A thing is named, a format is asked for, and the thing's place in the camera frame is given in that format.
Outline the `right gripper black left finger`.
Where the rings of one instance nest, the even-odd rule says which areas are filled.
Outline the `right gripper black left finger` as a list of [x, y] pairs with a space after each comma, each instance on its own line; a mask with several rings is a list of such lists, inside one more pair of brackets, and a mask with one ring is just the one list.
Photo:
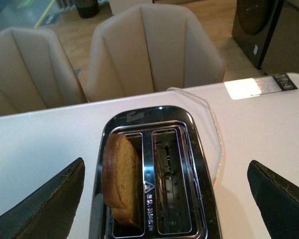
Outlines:
[[83, 192], [85, 164], [77, 158], [0, 216], [0, 239], [65, 239]]

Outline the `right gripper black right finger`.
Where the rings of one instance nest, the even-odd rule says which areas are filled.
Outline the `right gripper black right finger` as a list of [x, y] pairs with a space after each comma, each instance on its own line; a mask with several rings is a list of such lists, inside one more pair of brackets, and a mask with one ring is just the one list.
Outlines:
[[299, 239], [299, 187], [256, 160], [247, 178], [270, 237]]

